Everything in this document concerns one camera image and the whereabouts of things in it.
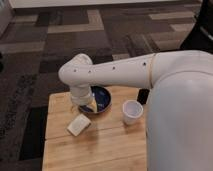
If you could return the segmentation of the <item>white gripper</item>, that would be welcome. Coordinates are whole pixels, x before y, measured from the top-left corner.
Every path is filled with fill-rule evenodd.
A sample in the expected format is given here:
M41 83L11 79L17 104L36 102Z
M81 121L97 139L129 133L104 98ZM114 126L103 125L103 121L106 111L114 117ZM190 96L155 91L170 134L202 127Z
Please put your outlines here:
M93 112L97 112L97 103L96 100L93 99L92 90L89 85L71 87L70 93L71 101L73 102L71 113L78 113L78 106L84 106L89 103L91 103L90 107Z

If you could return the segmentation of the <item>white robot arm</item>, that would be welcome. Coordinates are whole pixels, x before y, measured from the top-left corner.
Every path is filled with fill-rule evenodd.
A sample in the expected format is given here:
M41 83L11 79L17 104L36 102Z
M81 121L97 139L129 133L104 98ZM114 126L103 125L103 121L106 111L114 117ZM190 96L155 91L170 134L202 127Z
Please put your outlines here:
M91 101L92 85L149 89L147 170L213 171L213 54L170 51L101 64L78 54L58 75L78 105Z

